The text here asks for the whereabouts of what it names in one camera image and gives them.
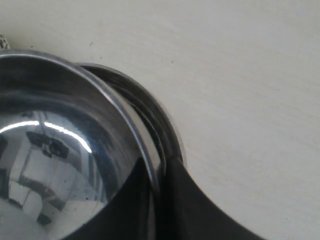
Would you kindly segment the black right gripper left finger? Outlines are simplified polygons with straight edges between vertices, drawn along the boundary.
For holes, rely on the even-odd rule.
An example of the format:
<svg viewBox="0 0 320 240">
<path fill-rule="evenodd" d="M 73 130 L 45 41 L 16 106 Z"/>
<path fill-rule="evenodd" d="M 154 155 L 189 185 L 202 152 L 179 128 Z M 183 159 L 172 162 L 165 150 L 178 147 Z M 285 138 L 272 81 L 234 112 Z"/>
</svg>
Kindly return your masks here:
<svg viewBox="0 0 320 240">
<path fill-rule="evenodd" d="M 81 228 L 81 239 L 157 239 L 153 196 L 141 158 L 116 196 Z"/>
</svg>

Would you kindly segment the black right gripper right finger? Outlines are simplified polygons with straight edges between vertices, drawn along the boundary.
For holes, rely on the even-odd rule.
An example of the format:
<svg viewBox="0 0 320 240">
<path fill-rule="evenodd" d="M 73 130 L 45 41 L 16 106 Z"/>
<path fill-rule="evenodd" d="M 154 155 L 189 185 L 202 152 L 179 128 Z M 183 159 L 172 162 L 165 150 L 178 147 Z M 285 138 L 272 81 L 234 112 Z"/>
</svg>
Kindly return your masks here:
<svg viewBox="0 0 320 240">
<path fill-rule="evenodd" d="M 164 160 L 159 204 L 161 240 L 260 240 L 217 207 L 192 179 L 179 155 Z"/>
</svg>

